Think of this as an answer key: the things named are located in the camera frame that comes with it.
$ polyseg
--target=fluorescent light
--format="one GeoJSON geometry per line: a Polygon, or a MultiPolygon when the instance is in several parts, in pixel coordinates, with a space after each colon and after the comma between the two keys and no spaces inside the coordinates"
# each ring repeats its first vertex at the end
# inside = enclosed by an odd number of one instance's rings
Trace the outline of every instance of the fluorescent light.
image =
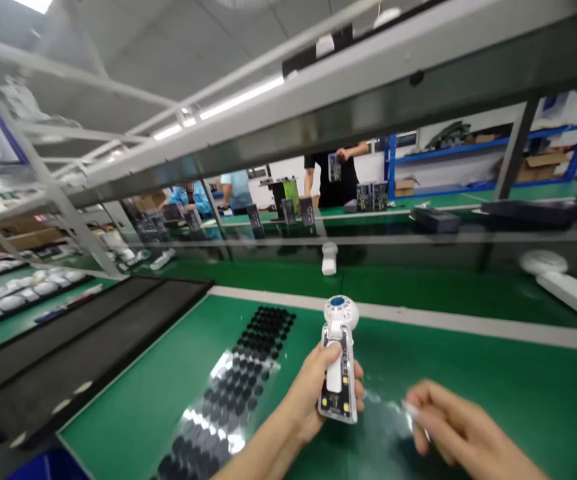
{"type": "Polygon", "coordinates": [[[25,7],[30,8],[31,10],[35,10],[36,12],[40,12],[43,15],[47,12],[53,0],[13,0],[16,1],[25,7]]]}
{"type": "Polygon", "coordinates": [[[153,138],[155,139],[155,141],[160,141],[164,140],[167,137],[170,137],[171,135],[175,135],[176,133],[181,131],[182,131],[182,125],[180,125],[179,123],[175,123],[174,125],[171,125],[165,128],[164,130],[160,130],[158,133],[153,135],[153,138]]]}
{"type": "Polygon", "coordinates": [[[241,103],[244,103],[247,100],[251,100],[251,99],[257,97],[258,95],[262,95],[263,93],[265,93],[269,90],[272,90],[275,87],[279,87],[283,83],[284,83],[284,77],[277,77],[276,79],[273,79],[270,82],[265,83],[264,85],[260,85],[259,87],[255,87],[254,89],[251,89],[251,90],[247,91],[246,93],[243,93],[242,95],[239,95],[238,97],[235,97],[234,99],[225,101],[224,103],[221,103],[220,105],[217,105],[216,107],[214,107],[210,110],[207,110],[204,113],[201,113],[200,118],[202,120],[209,119],[209,118],[213,117],[214,115],[217,115],[218,113],[222,113],[223,111],[232,109],[236,105],[240,105],[241,103]]]}

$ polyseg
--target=white strip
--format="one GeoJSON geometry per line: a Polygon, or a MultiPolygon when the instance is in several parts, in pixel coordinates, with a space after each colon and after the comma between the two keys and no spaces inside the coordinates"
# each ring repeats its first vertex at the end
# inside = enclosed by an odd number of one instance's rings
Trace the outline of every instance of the white strip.
{"type": "Polygon", "coordinates": [[[463,195],[463,196],[468,197],[468,198],[472,198],[474,200],[479,200],[479,201],[484,202],[484,203],[488,202],[488,200],[481,199],[480,197],[476,197],[475,195],[469,195],[468,193],[461,193],[460,195],[463,195]]]}
{"type": "Polygon", "coordinates": [[[64,425],[62,425],[62,428],[60,428],[60,430],[58,430],[58,432],[63,431],[65,428],[67,428],[76,418],[78,418],[80,416],[80,414],[82,414],[82,412],[84,412],[90,404],[92,404],[93,402],[95,402],[99,397],[101,397],[102,395],[104,395],[104,393],[111,388],[112,385],[114,385],[120,378],[122,378],[122,376],[131,368],[133,368],[133,365],[135,365],[137,362],[139,362],[142,357],[144,357],[148,352],[151,351],[151,349],[153,349],[155,347],[155,345],[158,345],[162,339],[164,337],[166,337],[175,327],[177,327],[177,325],[180,324],[181,321],[184,321],[184,319],[187,317],[187,315],[189,315],[193,310],[195,310],[198,305],[200,305],[205,299],[207,298],[207,296],[205,295],[204,297],[202,297],[202,299],[197,302],[195,305],[193,305],[193,308],[191,308],[189,311],[187,311],[184,316],[182,316],[177,322],[175,322],[168,330],[166,330],[155,342],[151,343],[151,345],[149,346],[149,348],[147,348],[146,350],[144,350],[139,357],[137,357],[135,360],[133,360],[131,362],[131,364],[126,367],[124,370],[121,371],[121,373],[116,376],[111,382],[109,382],[107,384],[106,387],[104,387],[103,389],[101,389],[96,396],[94,396],[86,405],[84,405],[84,407],[82,407],[80,409],[80,411],[78,411],[74,416],[72,416],[72,418],[70,418],[70,420],[68,422],[66,422],[64,425]]]}
{"type": "MultiPolygon", "coordinates": [[[[323,311],[326,299],[323,298],[232,287],[213,287],[209,290],[209,294],[322,311],[322,320],[324,319],[323,311]]],[[[577,349],[577,329],[574,328],[409,309],[406,307],[389,307],[373,303],[359,302],[357,306],[363,317],[376,320],[577,349]]]]}

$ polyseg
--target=cardboard box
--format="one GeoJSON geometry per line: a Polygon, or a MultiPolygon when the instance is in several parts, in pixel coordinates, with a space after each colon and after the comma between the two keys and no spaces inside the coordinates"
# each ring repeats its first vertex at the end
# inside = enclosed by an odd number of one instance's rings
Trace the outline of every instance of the cardboard box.
{"type": "Polygon", "coordinates": [[[43,247],[44,245],[60,240],[61,238],[63,238],[63,235],[60,230],[57,228],[48,228],[7,237],[7,240],[16,250],[24,251],[43,247]]]}
{"type": "Polygon", "coordinates": [[[546,153],[524,159],[522,167],[515,178],[517,183],[526,183],[554,178],[555,169],[561,163],[570,161],[563,153],[546,153]]]}
{"type": "Polygon", "coordinates": [[[488,143],[495,140],[495,135],[478,135],[475,137],[475,143],[488,143]]]}
{"type": "Polygon", "coordinates": [[[415,180],[414,179],[396,180],[395,181],[395,189],[396,190],[412,189],[412,188],[415,188],[415,180]]]}
{"type": "Polygon", "coordinates": [[[414,192],[414,189],[399,189],[395,191],[395,197],[410,197],[414,192]]]}

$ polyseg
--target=product box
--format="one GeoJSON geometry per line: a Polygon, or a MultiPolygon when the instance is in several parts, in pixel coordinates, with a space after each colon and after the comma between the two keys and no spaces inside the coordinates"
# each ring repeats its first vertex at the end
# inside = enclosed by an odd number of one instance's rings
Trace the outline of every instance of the product box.
{"type": "Polygon", "coordinates": [[[373,183],[373,211],[384,211],[388,204],[388,182],[373,183]]]}
{"type": "Polygon", "coordinates": [[[328,181],[342,181],[342,163],[334,153],[328,154],[328,181]]]}
{"type": "Polygon", "coordinates": [[[369,211],[373,207],[373,184],[370,182],[357,185],[357,211],[369,211]]]}
{"type": "Polygon", "coordinates": [[[302,212],[302,224],[305,227],[315,225],[315,210],[313,208],[313,199],[310,197],[300,199],[300,211],[302,212]]]}
{"type": "Polygon", "coordinates": [[[282,210],[284,211],[284,221],[287,225],[295,225],[295,205],[292,199],[282,199],[282,210]]]}
{"type": "Polygon", "coordinates": [[[247,215],[249,216],[251,227],[253,228],[262,227],[262,221],[260,220],[260,213],[257,211],[257,205],[249,205],[247,207],[247,215]]]}
{"type": "Polygon", "coordinates": [[[200,213],[197,209],[189,210],[184,213],[184,220],[187,222],[187,227],[191,231],[200,231],[200,225],[202,225],[202,219],[200,218],[200,213]]]}

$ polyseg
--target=worker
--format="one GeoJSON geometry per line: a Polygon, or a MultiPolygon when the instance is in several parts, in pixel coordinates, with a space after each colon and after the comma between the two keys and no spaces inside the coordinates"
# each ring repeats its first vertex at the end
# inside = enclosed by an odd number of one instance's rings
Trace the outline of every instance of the worker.
{"type": "Polygon", "coordinates": [[[224,208],[231,208],[233,215],[246,215],[253,204],[249,190],[249,176],[245,170],[225,173],[220,177],[224,191],[224,208]]]}
{"type": "MultiPolygon", "coordinates": [[[[316,404],[324,374],[342,353],[334,342],[318,345],[304,361],[287,396],[262,424],[246,447],[215,475],[218,480],[280,479],[300,450],[324,425],[316,404]]],[[[364,410],[364,377],[355,361],[357,410],[364,410]]],[[[418,409],[413,437],[420,455],[429,440],[449,464],[460,464],[477,480],[546,480],[545,474],[511,441],[479,406],[435,382],[424,380],[408,391],[406,401],[418,409]]]]}
{"type": "Polygon", "coordinates": [[[368,143],[360,142],[355,147],[340,148],[335,156],[342,165],[341,181],[331,182],[328,180],[328,155],[332,152],[319,152],[304,156],[304,195],[310,197],[313,186],[313,172],[315,164],[320,168],[320,208],[342,207],[346,202],[355,199],[357,188],[357,174],[355,173],[354,157],[366,155],[369,152],[368,143]]]}
{"type": "Polygon", "coordinates": [[[204,192],[202,182],[199,180],[193,183],[175,185],[175,187],[173,187],[173,193],[160,204],[159,209],[161,210],[164,205],[170,203],[181,203],[184,205],[185,212],[197,209],[203,219],[213,218],[211,204],[209,203],[207,194],[204,192]]]}

